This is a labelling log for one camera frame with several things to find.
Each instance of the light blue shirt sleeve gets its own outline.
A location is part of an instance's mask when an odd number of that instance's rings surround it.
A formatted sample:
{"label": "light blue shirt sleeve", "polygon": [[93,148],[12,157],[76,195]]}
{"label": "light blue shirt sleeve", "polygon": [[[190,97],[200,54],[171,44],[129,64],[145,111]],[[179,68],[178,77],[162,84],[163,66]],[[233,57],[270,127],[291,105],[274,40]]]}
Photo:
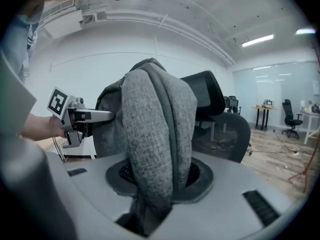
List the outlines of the light blue shirt sleeve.
{"label": "light blue shirt sleeve", "polygon": [[6,33],[1,41],[1,49],[9,62],[13,71],[24,82],[24,74],[22,72],[23,62],[28,56],[28,32],[30,26],[34,32],[38,27],[41,15],[44,9],[44,3],[40,4],[34,11],[31,18],[26,15],[15,15],[8,26]]}

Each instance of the chair backrest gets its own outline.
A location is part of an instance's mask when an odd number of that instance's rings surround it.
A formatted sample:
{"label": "chair backrest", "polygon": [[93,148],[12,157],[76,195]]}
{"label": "chair backrest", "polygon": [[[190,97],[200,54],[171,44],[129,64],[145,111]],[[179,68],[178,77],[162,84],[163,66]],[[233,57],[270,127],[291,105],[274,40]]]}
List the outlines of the chair backrest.
{"label": "chair backrest", "polygon": [[228,109],[230,107],[230,100],[227,96],[223,96],[224,102],[225,102],[225,107]]}
{"label": "chair backrest", "polygon": [[181,78],[193,91],[198,104],[196,119],[206,119],[220,115],[226,108],[226,102],[220,86],[211,71],[203,71]]}
{"label": "chair backrest", "polygon": [[230,100],[230,108],[232,109],[232,111],[234,113],[238,112],[238,103],[239,103],[239,100],[237,100],[237,99]]}
{"label": "chair backrest", "polygon": [[294,113],[292,112],[291,101],[289,99],[285,99],[282,103],[282,107],[285,113],[284,122],[287,125],[290,120],[294,119]]}

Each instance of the white wall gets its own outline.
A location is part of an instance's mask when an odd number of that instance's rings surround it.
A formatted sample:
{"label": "white wall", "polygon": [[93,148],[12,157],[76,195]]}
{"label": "white wall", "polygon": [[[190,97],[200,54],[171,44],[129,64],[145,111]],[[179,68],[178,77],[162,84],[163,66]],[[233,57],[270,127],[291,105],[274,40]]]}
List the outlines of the white wall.
{"label": "white wall", "polygon": [[[211,70],[223,94],[234,95],[233,74],[225,62],[201,45],[166,29],[136,22],[112,22],[88,28],[38,48],[30,63],[28,90],[37,98],[32,113],[49,116],[55,86],[83,97],[94,108],[102,90],[146,58],[156,58],[178,78]],[[93,144],[84,147],[86,155]]]}

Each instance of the black vent slot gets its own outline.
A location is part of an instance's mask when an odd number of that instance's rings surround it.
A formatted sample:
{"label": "black vent slot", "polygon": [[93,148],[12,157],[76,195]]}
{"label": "black vent slot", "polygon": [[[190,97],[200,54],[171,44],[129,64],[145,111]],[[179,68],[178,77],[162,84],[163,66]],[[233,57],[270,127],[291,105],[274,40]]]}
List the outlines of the black vent slot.
{"label": "black vent slot", "polygon": [[265,227],[279,218],[279,214],[259,194],[258,191],[248,191],[243,193],[242,195],[247,200],[247,202]]}
{"label": "black vent slot", "polygon": [[78,174],[83,174],[85,173],[87,170],[85,168],[79,168],[79,169],[75,169],[75,170],[69,170],[67,173],[69,174],[70,177],[78,175]]}

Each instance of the person's arm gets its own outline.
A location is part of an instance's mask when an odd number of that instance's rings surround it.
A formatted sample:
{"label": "person's arm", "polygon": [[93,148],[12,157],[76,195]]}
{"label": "person's arm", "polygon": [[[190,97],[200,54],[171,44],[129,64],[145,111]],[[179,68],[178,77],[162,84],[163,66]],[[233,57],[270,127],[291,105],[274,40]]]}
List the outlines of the person's arm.
{"label": "person's arm", "polygon": [[30,113],[21,135],[34,141],[41,141],[52,137],[65,138],[65,130],[57,117],[36,116]]}

